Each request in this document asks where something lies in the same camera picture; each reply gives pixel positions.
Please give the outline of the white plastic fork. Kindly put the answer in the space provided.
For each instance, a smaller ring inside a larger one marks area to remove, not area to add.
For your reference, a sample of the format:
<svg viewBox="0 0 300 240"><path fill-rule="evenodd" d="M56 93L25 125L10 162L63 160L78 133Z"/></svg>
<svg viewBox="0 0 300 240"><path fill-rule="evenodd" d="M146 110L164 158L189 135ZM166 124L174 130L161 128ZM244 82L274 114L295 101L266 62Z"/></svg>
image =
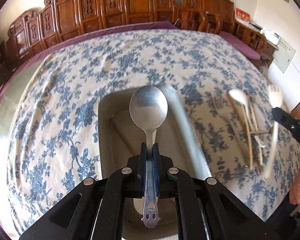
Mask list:
<svg viewBox="0 0 300 240"><path fill-rule="evenodd" d="M283 94L279 87L275 86L274 84L271 84L267 88L269 102L272 108L279 107L281 108L283 104ZM276 147L277 147L277 141L279 136L279 123L277 121L274 121L273 126L273 132L272 132L272 141L271 141L271 149L270 153L268 155L266 167L263 172L262 179L264 181L267 181L270 178L273 162L275 159L275 153L276 153Z"/></svg>

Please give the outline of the large metal spoon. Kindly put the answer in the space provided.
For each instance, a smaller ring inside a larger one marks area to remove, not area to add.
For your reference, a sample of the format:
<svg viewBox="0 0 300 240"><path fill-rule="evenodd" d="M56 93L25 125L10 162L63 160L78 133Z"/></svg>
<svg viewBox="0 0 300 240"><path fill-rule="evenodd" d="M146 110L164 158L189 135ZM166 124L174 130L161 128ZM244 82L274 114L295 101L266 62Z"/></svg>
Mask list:
<svg viewBox="0 0 300 240"><path fill-rule="evenodd" d="M155 86L143 86L135 91L129 112L133 122L146 135L145 188L142 221L147 228L154 228L160 221L156 200L155 172L153 160L153 133L164 123L168 103L164 93Z"/></svg>

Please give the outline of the cream chopstick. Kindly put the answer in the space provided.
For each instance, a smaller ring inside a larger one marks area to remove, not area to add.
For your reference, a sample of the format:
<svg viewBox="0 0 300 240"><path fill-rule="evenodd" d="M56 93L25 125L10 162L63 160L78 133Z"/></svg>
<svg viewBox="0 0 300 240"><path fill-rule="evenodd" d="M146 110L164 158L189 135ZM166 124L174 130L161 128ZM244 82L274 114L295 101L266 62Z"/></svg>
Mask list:
<svg viewBox="0 0 300 240"><path fill-rule="evenodd" d="M249 100L249 107L250 107L250 111L251 111L251 114L252 114L252 119L253 119L253 124L254 124L254 131L258 132L258 124L257 124L257 120L256 120L256 116L255 116L255 112L254 112L254 108L253 108L253 104L251 103L251 100ZM258 135L255 135L254 138L255 138L255 140L257 141L258 145L261 148L264 148L266 146Z"/></svg>

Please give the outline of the brown wooden chopstick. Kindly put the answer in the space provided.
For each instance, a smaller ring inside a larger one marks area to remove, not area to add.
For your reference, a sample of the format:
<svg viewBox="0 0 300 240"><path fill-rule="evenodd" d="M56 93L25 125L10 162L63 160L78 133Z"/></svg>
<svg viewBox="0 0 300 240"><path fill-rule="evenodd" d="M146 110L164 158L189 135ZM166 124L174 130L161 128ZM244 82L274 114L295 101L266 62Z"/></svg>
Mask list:
<svg viewBox="0 0 300 240"><path fill-rule="evenodd" d="M241 101L238 101L236 98L233 98L233 96L228 93L228 97L230 98L230 102L234 103L234 101L236 101L237 103L240 104L241 106L241 110L242 110L242 114L243 114L243 120L244 120L244 124L245 124L245 134L247 137L247 143L248 143L248 152L249 152L249 168L252 170L253 169L253 144L252 144L252 140L251 140L251 136L250 136L250 127L249 127L249 123L248 123L248 118L245 112L245 105L243 103L241 103Z"/></svg>

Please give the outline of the wooden side table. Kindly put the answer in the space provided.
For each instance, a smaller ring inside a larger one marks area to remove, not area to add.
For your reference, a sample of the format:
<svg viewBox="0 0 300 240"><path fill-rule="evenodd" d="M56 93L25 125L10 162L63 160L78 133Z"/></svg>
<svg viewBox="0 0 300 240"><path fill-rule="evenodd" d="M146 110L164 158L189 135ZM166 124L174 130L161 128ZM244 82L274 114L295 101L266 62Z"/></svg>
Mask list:
<svg viewBox="0 0 300 240"><path fill-rule="evenodd" d="M266 42L266 46L264 49L260 52L261 55L261 61L267 66L267 68L270 67L273 59L274 59L274 53L279 48L277 45L274 45L270 41Z"/></svg>

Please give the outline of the blue floral tablecloth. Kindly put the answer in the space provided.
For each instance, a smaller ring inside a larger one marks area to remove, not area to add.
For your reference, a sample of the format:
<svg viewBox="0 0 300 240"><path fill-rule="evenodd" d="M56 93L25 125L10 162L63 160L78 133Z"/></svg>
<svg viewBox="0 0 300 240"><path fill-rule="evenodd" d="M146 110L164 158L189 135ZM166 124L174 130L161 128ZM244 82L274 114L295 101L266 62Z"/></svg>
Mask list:
<svg viewBox="0 0 300 240"><path fill-rule="evenodd" d="M114 33L47 56L21 96L10 128L7 188L21 235L87 177L100 180L139 154L144 132L128 108L134 90L161 85L175 92L198 138L170 111L158 129L160 153L192 177L211 172L261 219L287 195L300 167L300 145L281 128L268 180L249 169L234 131L238 111L227 94L250 96L260 129L273 125L266 78L218 35L175 29Z"/></svg>

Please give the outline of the grey metal utensil tray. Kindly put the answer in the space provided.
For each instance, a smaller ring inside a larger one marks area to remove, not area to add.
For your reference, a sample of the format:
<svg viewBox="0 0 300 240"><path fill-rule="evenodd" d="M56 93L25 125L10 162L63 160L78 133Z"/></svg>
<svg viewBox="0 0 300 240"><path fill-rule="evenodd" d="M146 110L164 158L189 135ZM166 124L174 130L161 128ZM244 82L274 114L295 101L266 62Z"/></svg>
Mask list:
<svg viewBox="0 0 300 240"><path fill-rule="evenodd" d="M143 86L105 96L98 135L106 187L92 239L206 239L200 189L211 177L177 93Z"/></svg>

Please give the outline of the white router box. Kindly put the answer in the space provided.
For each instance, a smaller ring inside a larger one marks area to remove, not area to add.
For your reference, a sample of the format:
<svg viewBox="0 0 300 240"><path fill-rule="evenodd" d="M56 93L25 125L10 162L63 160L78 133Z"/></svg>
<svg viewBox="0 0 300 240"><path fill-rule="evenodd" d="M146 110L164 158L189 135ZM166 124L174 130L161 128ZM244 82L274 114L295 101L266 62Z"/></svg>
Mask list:
<svg viewBox="0 0 300 240"><path fill-rule="evenodd" d="M271 29L263 29L263 34L265 36L265 38L267 39L267 41L271 42L274 45L278 45L281 36L279 34L277 34L275 31L271 30Z"/></svg>

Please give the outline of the red card on table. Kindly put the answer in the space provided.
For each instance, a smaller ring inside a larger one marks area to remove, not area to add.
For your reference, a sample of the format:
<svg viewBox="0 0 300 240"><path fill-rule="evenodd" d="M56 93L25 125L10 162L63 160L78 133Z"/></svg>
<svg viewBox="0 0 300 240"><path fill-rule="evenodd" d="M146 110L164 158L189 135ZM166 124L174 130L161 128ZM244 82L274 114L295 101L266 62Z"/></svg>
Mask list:
<svg viewBox="0 0 300 240"><path fill-rule="evenodd" d="M250 22L250 14L239 9L238 7L236 7L235 8L235 19L238 21L249 23Z"/></svg>

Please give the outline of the purple sofa cushion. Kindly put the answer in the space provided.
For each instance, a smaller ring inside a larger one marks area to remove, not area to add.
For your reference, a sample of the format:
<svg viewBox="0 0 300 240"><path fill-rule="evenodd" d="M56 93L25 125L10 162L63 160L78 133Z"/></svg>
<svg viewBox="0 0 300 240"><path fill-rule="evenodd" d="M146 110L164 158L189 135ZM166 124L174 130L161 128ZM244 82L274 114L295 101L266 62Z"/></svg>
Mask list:
<svg viewBox="0 0 300 240"><path fill-rule="evenodd" d="M57 45L54 45L51 48L48 48L47 50L44 50L44 51L40 52L39 54L31 57L29 60L26 60L24 63L22 63L22 64L20 63L17 65L16 71L9 78L9 80L3 85L3 87L0 89L0 101L2 100L3 95L5 94L7 88L9 87L12 80L19 73L25 71L27 68L29 68L31 65L35 64L36 62L45 59L48 55L50 55L51 53L54 53L55 51L58 51L64 47L67 47L70 45L77 44L79 42L83 42L83 41L101 37L101 36L106 36L106 35L115 34L115 33L123 33L123 32L127 32L127 31L151 30L151 29L178 29L178 28L174 24L172 24L171 22L168 22L168 21L135 23L135 24L128 24L128 25L122 25L122 26L111 27L111 28L93 31L90 33L83 34L81 36L71 38L71 39L61 42Z"/></svg>

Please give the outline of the carved wooden sofa bench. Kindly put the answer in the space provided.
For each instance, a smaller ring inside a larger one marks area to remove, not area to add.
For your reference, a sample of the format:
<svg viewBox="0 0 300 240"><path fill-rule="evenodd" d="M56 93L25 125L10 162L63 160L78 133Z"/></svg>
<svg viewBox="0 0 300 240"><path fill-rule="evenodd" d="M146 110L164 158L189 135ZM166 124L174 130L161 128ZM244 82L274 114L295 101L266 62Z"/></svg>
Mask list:
<svg viewBox="0 0 300 240"><path fill-rule="evenodd" d="M175 0L44 0L38 13L22 13L8 29L6 61L17 67L61 42L93 31L168 21L183 30L218 34L218 14Z"/></svg>

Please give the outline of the white wall panel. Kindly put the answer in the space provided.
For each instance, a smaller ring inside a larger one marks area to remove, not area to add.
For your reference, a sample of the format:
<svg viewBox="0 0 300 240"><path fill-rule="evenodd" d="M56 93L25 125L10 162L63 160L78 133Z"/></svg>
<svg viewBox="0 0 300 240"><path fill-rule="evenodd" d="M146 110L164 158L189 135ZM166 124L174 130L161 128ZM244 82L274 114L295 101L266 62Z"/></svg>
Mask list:
<svg viewBox="0 0 300 240"><path fill-rule="evenodd" d="M296 50L282 37L280 37L277 47L278 50L276 50L273 55L273 62L279 68L279 70L284 73L291 63Z"/></svg>

